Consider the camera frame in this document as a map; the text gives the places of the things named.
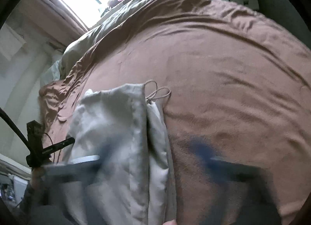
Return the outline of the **person's left hand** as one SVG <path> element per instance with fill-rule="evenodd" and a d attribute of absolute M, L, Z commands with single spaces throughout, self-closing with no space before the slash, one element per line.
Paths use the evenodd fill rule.
<path fill-rule="evenodd" d="M 44 167 L 32 169 L 30 185 L 34 190 L 45 190 L 45 173 L 46 170 Z"/>

